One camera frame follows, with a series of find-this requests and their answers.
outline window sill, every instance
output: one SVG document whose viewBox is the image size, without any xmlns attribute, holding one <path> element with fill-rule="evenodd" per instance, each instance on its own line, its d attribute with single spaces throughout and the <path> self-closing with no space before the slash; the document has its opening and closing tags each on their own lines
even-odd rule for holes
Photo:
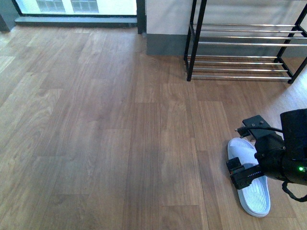
<svg viewBox="0 0 307 230">
<path fill-rule="evenodd" d="M 17 25 L 62 27 L 136 27 L 137 18 L 19 17 Z"/>
</svg>

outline metal shoe rack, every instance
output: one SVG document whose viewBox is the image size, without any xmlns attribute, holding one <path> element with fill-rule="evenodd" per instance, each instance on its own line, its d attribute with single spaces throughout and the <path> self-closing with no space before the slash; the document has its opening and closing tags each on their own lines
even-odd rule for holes
<svg viewBox="0 0 307 230">
<path fill-rule="evenodd" d="M 291 44 L 291 40 L 306 40 L 307 32 L 301 27 L 301 23 L 307 14 L 307 4 L 299 15 L 296 23 L 294 25 L 272 25 L 272 24 L 203 24 L 204 13 L 206 9 L 207 0 L 201 0 L 200 12 L 198 16 L 198 21 L 196 24 L 196 30 L 194 29 L 194 16 L 196 10 L 197 0 L 193 0 L 191 18 L 189 23 L 189 32 L 187 37 L 186 49 L 184 54 L 184 61 L 187 69 L 187 81 L 191 79 L 243 79 L 243 80 L 288 80 L 289 84 L 292 84 L 300 72 L 303 70 L 307 64 L 307 58 L 302 62 L 296 72 L 292 72 L 282 55 L 287 47 L 294 46 L 307 46 L 307 44 Z M 263 28 L 263 29 L 233 29 L 233 28 Z M 201 36 L 201 32 L 229 32 L 229 33 L 279 33 L 288 34 L 288 36 L 240 36 L 240 35 L 221 35 L 221 36 Z M 236 40 L 236 42 L 211 42 L 211 41 L 200 41 L 201 38 L 213 38 L 213 39 L 223 39 L 230 41 Z M 259 42 L 247 43 L 246 39 L 256 39 Z M 190 41 L 193 42 L 192 52 L 189 55 Z M 265 43 L 264 41 L 276 41 L 282 40 L 283 43 Z M 277 46 L 280 50 L 275 57 L 262 57 L 262 56 L 213 56 L 213 55 L 197 55 L 198 46 Z M 215 73 L 226 73 L 225 76 L 220 76 Z M 252 76 L 241 76 L 242 73 L 254 73 Z M 276 76 L 276 74 L 286 73 L 287 76 Z"/>
</svg>

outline wall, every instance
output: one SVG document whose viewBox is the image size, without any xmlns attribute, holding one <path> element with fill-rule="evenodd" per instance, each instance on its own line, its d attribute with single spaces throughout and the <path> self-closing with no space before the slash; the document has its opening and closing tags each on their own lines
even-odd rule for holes
<svg viewBox="0 0 307 230">
<path fill-rule="evenodd" d="M 208 0 L 205 23 L 293 24 L 305 6 L 305 1 L 290 0 Z M 188 33 L 192 0 L 147 0 L 147 53 L 182 55 Z M 194 19 L 197 22 L 198 10 Z M 302 24 L 307 28 L 307 19 Z M 223 49 L 215 49 L 219 54 Z M 258 53 L 272 52 L 259 49 Z"/>
<path fill-rule="evenodd" d="M 10 31 L 19 17 L 11 0 L 0 0 L 0 31 Z"/>
</svg>

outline black cable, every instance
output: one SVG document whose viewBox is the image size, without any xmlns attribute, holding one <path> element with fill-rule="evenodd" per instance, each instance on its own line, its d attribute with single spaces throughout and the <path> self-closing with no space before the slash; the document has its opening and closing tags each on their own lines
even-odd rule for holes
<svg viewBox="0 0 307 230">
<path fill-rule="evenodd" d="M 264 129 L 264 130 L 270 130 L 270 131 L 274 131 L 274 132 L 279 132 L 279 133 L 283 133 L 283 131 L 281 129 L 278 128 L 273 128 L 273 127 L 260 127 L 260 126 L 244 126 L 244 127 L 240 127 L 238 129 L 236 129 L 237 132 L 239 131 L 248 131 L 250 129 Z"/>
<path fill-rule="evenodd" d="M 283 131 L 281 129 L 273 128 L 273 127 L 259 127 L 259 126 L 255 126 L 255 127 L 247 127 L 246 130 L 250 130 L 250 129 L 265 129 L 265 130 L 270 130 L 270 131 L 275 131 L 275 132 L 283 133 Z"/>
</svg>

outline white wall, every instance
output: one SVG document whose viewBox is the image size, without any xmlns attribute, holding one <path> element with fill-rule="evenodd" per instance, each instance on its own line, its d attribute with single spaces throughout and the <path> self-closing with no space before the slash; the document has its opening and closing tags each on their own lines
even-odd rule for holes
<svg viewBox="0 0 307 230">
<path fill-rule="evenodd" d="M 192 0 L 146 1 L 148 34 L 187 34 Z M 293 24 L 305 4 L 303 0 L 208 0 L 204 23 Z"/>
</svg>

